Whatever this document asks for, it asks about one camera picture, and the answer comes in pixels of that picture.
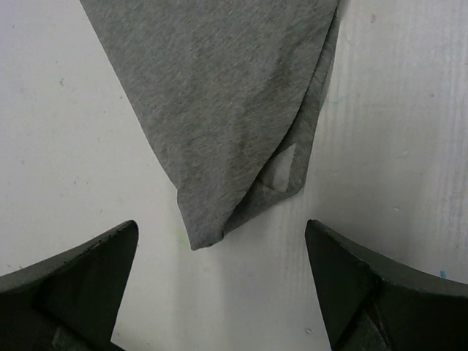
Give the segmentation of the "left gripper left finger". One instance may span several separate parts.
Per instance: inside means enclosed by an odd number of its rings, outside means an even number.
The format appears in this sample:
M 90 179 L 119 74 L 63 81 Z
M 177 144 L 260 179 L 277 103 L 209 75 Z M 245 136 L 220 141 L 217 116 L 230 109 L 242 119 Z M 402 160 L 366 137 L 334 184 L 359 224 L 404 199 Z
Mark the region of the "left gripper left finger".
M 1 276 L 1 349 L 119 350 L 111 338 L 138 237 L 129 220 Z

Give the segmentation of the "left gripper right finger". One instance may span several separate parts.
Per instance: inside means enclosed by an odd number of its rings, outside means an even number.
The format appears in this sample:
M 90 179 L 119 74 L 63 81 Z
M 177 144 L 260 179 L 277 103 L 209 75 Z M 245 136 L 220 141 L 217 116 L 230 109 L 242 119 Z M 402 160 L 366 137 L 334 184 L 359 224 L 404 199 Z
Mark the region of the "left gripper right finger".
M 466 350 L 467 285 L 401 264 L 317 220 L 305 231 L 332 350 Z

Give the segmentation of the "grey and cream sock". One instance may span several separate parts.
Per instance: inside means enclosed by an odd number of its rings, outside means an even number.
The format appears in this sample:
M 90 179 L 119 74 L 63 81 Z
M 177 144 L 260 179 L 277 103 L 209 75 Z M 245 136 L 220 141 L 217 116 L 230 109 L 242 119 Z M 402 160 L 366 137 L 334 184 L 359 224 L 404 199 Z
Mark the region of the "grey and cream sock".
M 337 1 L 84 1 L 194 250 L 304 186 Z

